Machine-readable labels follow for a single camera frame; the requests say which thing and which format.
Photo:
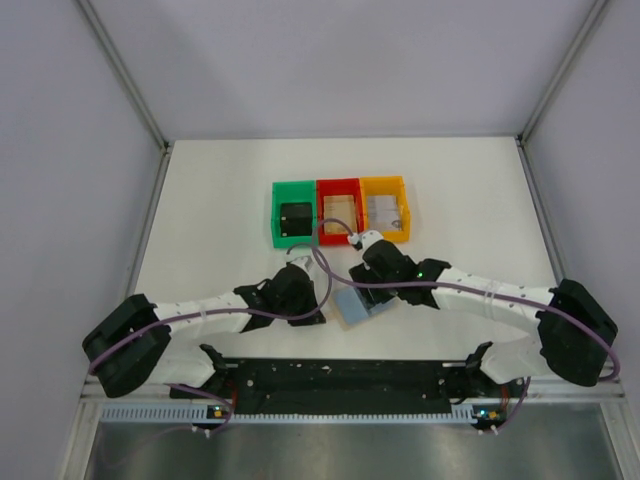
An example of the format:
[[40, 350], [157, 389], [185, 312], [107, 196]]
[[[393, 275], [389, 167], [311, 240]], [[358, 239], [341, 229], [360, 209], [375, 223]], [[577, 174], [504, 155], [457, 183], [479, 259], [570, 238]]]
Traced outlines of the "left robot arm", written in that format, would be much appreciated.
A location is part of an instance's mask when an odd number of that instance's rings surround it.
[[214, 336], [243, 334], [284, 320], [293, 327], [325, 323], [329, 297], [318, 295], [309, 258], [288, 262], [269, 279], [194, 301], [154, 303], [127, 297], [83, 340], [105, 395], [120, 398], [145, 385], [179, 384], [218, 391], [228, 367]]

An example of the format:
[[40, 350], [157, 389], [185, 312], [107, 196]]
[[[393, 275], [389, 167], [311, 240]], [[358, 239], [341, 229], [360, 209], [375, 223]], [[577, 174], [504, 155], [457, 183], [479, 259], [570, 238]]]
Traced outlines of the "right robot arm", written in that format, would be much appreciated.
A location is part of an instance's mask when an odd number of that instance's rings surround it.
[[377, 231], [348, 241], [362, 258], [349, 273], [364, 291], [412, 306], [466, 312], [523, 332], [518, 340], [480, 345], [467, 359], [470, 370], [499, 385], [548, 373], [582, 387], [601, 381], [618, 327], [581, 283], [563, 279], [555, 287], [529, 288], [466, 273], [442, 260], [416, 262]]

